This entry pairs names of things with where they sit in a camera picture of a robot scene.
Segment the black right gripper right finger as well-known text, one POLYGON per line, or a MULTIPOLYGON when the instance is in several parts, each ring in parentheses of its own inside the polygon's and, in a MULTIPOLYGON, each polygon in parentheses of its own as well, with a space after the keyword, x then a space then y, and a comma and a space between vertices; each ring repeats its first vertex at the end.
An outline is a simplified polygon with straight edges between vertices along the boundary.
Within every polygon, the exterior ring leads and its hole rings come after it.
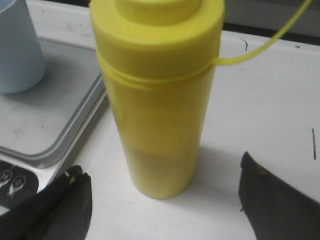
POLYGON ((258 240, 318 240, 320 204, 242 156, 238 195, 258 240))

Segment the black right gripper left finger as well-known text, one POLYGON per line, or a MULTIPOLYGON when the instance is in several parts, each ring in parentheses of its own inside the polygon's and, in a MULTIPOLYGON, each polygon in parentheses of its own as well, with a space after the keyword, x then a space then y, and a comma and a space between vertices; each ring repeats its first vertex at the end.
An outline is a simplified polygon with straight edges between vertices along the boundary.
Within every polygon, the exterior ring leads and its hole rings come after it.
POLYGON ((84 240, 92 217, 91 177, 72 166, 0 218, 2 240, 84 240))

